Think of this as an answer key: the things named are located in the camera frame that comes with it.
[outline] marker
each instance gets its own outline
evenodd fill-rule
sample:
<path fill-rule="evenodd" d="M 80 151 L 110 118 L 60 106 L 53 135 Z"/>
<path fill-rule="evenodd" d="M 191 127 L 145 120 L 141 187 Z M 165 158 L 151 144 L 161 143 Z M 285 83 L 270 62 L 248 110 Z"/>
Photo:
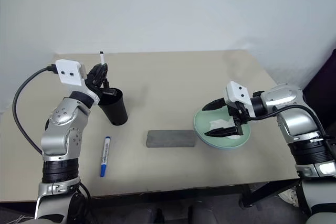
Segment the marker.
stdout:
<path fill-rule="evenodd" d="M 100 62 L 101 62 L 102 65 L 104 65 L 104 64 L 105 64 L 104 52 L 103 52 L 103 51 L 100 51 L 99 54 L 100 54 Z"/>
<path fill-rule="evenodd" d="M 105 170 L 107 166 L 107 157 L 109 156 L 110 140 L 111 138 L 109 136 L 105 137 L 103 156 L 101 158 L 100 177 L 105 176 Z"/>

